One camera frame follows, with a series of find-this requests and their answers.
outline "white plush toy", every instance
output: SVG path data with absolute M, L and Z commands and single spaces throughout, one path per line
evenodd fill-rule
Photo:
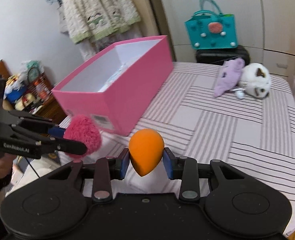
M 259 63 L 251 63 L 243 68 L 239 86 L 246 85 L 245 92 L 256 98 L 264 98 L 271 87 L 271 76 L 267 68 Z

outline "metal screw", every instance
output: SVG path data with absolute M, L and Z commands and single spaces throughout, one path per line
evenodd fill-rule
M 110 197 L 110 193 L 105 190 L 99 190 L 94 193 L 94 197 L 97 199 L 106 199 Z
M 197 193 L 193 190 L 186 190 L 182 193 L 182 197 L 186 199 L 193 199 L 197 197 Z

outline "bed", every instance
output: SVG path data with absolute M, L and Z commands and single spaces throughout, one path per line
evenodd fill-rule
M 282 192 L 291 202 L 292 217 L 284 232 L 295 230 L 295 102 L 288 83 L 272 76 L 269 97 L 246 96 L 239 100 L 225 93 L 213 98 L 221 66 L 175 62 L 174 69 L 127 137 L 101 132 L 102 147 L 84 158 L 93 163 L 105 156 L 118 156 L 138 130 L 152 128 L 163 137 L 175 155 L 195 158 L 199 163 L 220 159 Z M 69 125 L 67 117 L 61 127 Z M 71 161 L 60 152 L 62 164 Z M 112 181 L 113 194 L 178 194 L 180 181 L 170 181 L 163 164 L 140 177 L 129 166 L 124 181 Z M 201 195 L 209 193 L 200 179 Z M 86 181 L 84 195 L 91 195 Z

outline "purple plush toy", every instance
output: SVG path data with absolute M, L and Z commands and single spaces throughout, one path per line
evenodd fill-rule
M 231 59 L 224 62 L 221 77 L 217 80 L 214 88 L 214 97 L 219 97 L 227 90 L 236 86 L 242 76 L 245 62 L 242 58 Z

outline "wooden headboard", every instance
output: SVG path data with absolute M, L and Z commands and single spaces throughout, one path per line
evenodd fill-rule
M 3 60 L 0 60 L 0 75 L 6 80 L 11 76 Z

